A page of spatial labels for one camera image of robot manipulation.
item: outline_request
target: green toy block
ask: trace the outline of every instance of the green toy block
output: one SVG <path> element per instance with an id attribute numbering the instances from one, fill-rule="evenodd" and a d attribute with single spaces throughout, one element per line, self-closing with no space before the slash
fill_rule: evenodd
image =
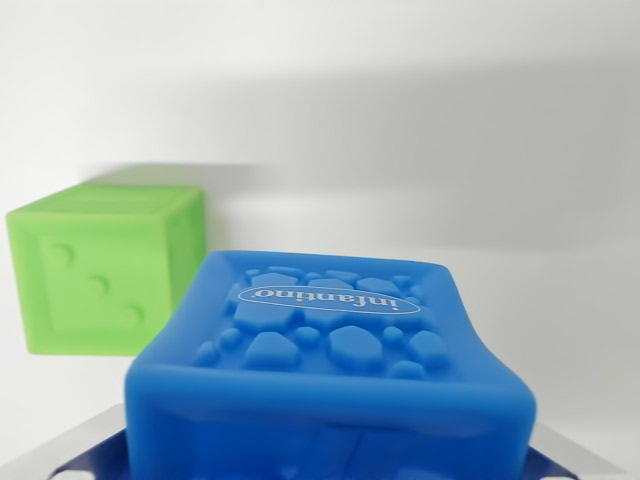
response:
<path id="1" fill-rule="evenodd" d="M 29 351 L 135 355 L 204 258 L 202 190 L 84 183 L 7 215 Z"/>

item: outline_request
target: toy block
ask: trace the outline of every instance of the toy block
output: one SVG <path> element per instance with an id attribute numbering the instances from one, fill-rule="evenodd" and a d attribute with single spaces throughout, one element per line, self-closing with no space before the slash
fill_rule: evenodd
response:
<path id="1" fill-rule="evenodd" d="M 7 215 L 33 353 L 134 355 L 206 253 L 193 186 L 84 183 Z"/>
<path id="2" fill-rule="evenodd" d="M 133 480 L 517 480 L 535 417 L 449 271 L 216 252 L 126 380 Z"/>

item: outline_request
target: raised pebble texture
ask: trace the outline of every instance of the raised pebble texture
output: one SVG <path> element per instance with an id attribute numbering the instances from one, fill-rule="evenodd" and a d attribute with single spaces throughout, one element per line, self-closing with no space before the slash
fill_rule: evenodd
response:
<path id="1" fill-rule="evenodd" d="M 423 380 L 427 378 L 422 365 L 407 360 L 400 361 L 391 367 L 389 375 L 394 378 L 404 378 L 408 380 Z"/>
<path id="2" fill-rule="evenodd" d="M 422 305 L 422 301 L 416 297 L 405 297 L 405 300 L 414 305 Z"/>
<path id="3" fill-rule="evenodd" d="M 302 277 L 302 283 L 304 283 L 305 285 L 308 285 L 311 280 L 317 280 L 319 278 L 322 278 L 322 275 L 320 275 L 319 273 L 309 272 L 305 274 L 304 277 Z"/>
<path id="4" fill-rule="evenodd" d="M 387 327 L 382 332 L 382 341 L 392 348 L 400 348 L 404 343 L 404 333 L 398 327 Z"/>
<path id="5" fill-rule="evenodd" d="M 256 275 L 260 275 L 260 270 L 258 270 L 257 268 L 252 268 L 250 270 L 247 270 L 246 272 L 244 272 L 244 276 L 247 280 L 251 281 L 251 279 L 253 277 L 255 277 Z"/>
<path id="6" fill-rule="evenodd" d="M 348 326 L 329 334 L 329 355 L 351 372 L 374 372 L 382 368 L 380 341 L 360 327 Z"/>
<path id="7" fill-rule="evenodd" d="M 231 287 L 231 290 L 229 290 L 229 293 L 227 294 L 227 306 L 230 309 L 233 310 L 238 306 L 238 303 L 240 302 L 238 294 L 242 292 L 242 290 L 244 289 L 239 283 L 234 284 L 233 287 Z"/>
<path id="8" fill-rule="evenodd" d="M 196 367 L 213 367 L 220 354 L 211 340 L 204 342 L 196 352 L 194 365 Z"/>
<path id="9" fill-rule="evenodd" d="M 298 279 L 304 277 L 304 272 L 302 270 L 300 270 L 299 268 L 294 268 L 294 267 L 273 266 L 273 267 L 267 268 L 267 272 L 270 272 L 270 273 L 281 273 L 282 275 L 288 275 L 290 277 L 296 277 Z"/>
<path id="10" fill-rule="evenodd" d="M 281 273 L 264 273 L 251 278 L 253 287 L 269 287 L 272 285 L 295 285 L 298 283 L 296 277 L 283 275 Z"/>
<path id="11" fill-rule="evenodd" d="M 246 368 L 290 370 L 300 361 L 295 343 L 276 332 L 263 332 L 253 339 L 244 356 Z"/>
<path id="12" fill-rule="evenodd" d="M 327 332 L 346 325 L 349 314 L 331 310 L 307 309 L 304 311 L 304 318 L 306 325 Z"/>
<path id="13" fill-rule="evenodd" d="M 407 275 L 395 275 L 391 277 L 391 281 L 401 290 L 407 290 L 413 285 L 413 280 Z"/>
<path id="14" fill-rule="evenodd" d="M 273 330 L 284 332 L 293 323 L 296 315 L 296 309 L 290 307 L 240 302 L 233 318 L 235 326 L 243 331 L 258 333 Z"/>
<path id="15" fill-rule="evenodd" d="M 409 356 L 427 370 L 443 368 L 448 364 L 447 347 L 433 332 L 419 332 L 407 344 Z"/>
<path id="16" fill-rule="evenodd" d="M 414 285 L 409 289 L 409 293 L 412 297 L 417 298 L 418 300 L 424 300 L 424 292 L 422 291 L 422 287 L 420 285 Z"/>
<path id="17" fill-rule="evenodd" d="M 235 350 L 242 342 L 242 332 L 237 328 L 228 328 L 220 334 L 218 346 L 220 350 Z"/>
<path id="18" fill-rule="evenodd" d="M 419 312 L 397 315 L 394 325 L 402 330 L 435 330 L 436 323 L 431 311 L 422 307 Z"/>
<path id="19" fill-rule="evenodd" d="M 391 295 L 392 297 L 400 296 L 400 290 L 398 290 L 395 283 L 390 282 L 389 280 L 382 280 L 380 278 L 363 278 L 362 280 L 358 280 L 356 288 L 358 290 Z"/>
<path id="20" fill-rule="evenodd" d="M 360 279 L 360 275 L 353 272 L 343 272 L 342 270 L 327 270 L 326 275 L 328 277 L 337 278 L 349 285 L 355 286 L 356 282 Z"/>
<path id="21" fill-rule="evenodd" d="M 325 288 L 344 288 L 347 290 L 353 289 L 351 285 L 337 278 L 319 278 L 311 280 L 309 285 L 312 287 L 325 287 Z"/>
<path id="22" fill-rule="evenodd" d="M 300 327 L 296 329 L 296 341 L 303 348 L 315 347 L 320 341 L 320 332 L 311 327 Z"/>

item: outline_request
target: block top face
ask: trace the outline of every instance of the block top face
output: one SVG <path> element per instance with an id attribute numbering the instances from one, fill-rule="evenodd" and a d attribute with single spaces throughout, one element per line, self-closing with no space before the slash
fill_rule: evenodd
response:
<path id="1" fill-rule="evenodd" d="M 12 212 L 12 215 L 117 215 L 161 214 L 201 194 L 193 186 L 130 186 L 83 183 L 54 193 Z"/>
<path id="2" fill-rule="evenodd" d="M 135 368 L 438 385 L 521 383 L 480 342 L 434 264 L 217 252 Z"/>

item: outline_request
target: white backdrop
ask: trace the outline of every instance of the white backdrop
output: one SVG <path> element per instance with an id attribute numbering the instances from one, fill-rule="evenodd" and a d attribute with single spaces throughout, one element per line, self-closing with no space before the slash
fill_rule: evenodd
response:
<path id="1" fill-rule="evenodd" d="M 638 473 L 639 161 L 637 2 L 0 0 L 1 213 L 197 181 L 212 247 L 445 264 L 541 419 Z M 26 353 L 2 229 L 0 463 L 130 363 Z"/>

